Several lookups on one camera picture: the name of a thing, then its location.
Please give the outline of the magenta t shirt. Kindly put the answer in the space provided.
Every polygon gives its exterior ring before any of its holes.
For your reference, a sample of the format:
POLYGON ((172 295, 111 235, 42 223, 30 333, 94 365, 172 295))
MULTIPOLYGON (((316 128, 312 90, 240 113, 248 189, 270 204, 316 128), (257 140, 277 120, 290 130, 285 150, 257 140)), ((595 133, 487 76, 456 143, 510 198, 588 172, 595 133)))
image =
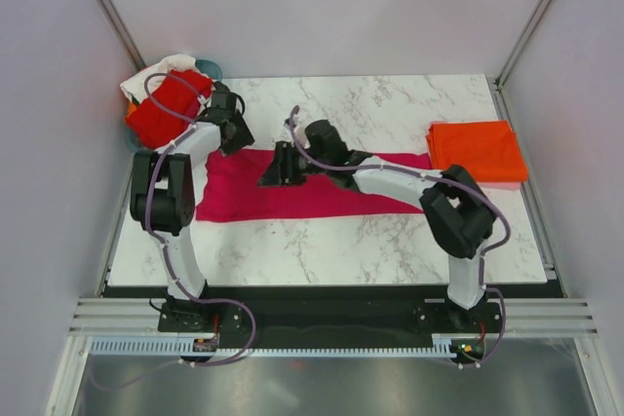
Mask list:
POLYGON ((419 208, 382 196, 340 189, 324 175, 312 175, 301 186, 260 187, 257 183, 272 156, 270 150, 255 149, 231 156, 211 154, 205 164, 207 182, 195 218, 230 223, 422 213, 419 208))

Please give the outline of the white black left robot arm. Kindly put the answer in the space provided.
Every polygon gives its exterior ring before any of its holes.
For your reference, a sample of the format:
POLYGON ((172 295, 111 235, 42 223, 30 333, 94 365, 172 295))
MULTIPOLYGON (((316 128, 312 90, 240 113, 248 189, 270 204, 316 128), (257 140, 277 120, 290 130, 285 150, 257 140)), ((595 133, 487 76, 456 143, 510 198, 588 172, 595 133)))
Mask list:
POLYGON ((179 118, 183 132, 156 150, 135 153, 130 214, 159 248, 167 273, 167 293, 159 307, 161 332, 218 332, 220 303, 208 299, 191 239, 196 208, 193 168, 214 152, 228 156, 254 143, 244 120, 246 104, 220 82, 209 97, 173 73, 157 72, 144 81, 147 97, 162 111, 179 118), (189 89, 203 108, 190 117, 165 106, 149 90, 154 78, 170 78, 189 89))

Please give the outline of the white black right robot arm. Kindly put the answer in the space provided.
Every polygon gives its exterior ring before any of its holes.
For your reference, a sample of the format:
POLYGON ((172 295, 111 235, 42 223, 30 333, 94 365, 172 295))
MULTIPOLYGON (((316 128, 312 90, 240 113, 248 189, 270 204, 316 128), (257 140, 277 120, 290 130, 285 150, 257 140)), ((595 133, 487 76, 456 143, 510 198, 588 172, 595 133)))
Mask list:
POLYGON ((486 293, 484 256, 498 213, 468 171, 457 165, 418 170, 350 149, 327 120, 301 129, 288 119, 287 126, 291 139, 275 144, 257 185, 301 186, 322 174, 343 190, 420 209, 437 245, 448 255, 448 324, 461 332, 477 325, 486 293))

